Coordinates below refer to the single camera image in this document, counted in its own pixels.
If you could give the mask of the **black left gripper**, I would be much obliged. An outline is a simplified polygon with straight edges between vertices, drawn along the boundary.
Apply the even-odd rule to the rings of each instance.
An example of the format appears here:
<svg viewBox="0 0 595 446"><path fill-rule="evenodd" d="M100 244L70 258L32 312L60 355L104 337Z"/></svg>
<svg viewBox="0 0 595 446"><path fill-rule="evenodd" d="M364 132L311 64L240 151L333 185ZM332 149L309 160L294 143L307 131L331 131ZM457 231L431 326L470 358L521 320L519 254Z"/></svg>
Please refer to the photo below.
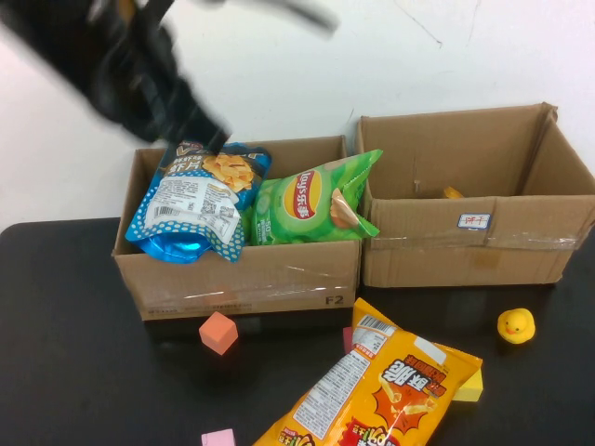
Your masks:
<svg viewBox="0 0 595 446"><path fill-rule="evenodd" d="M179 74L162 25L171 1L94 1L87 23L106 40L92 75L91 103L135 137L190 141L219 154L230 134L196 101Z"/></svg>

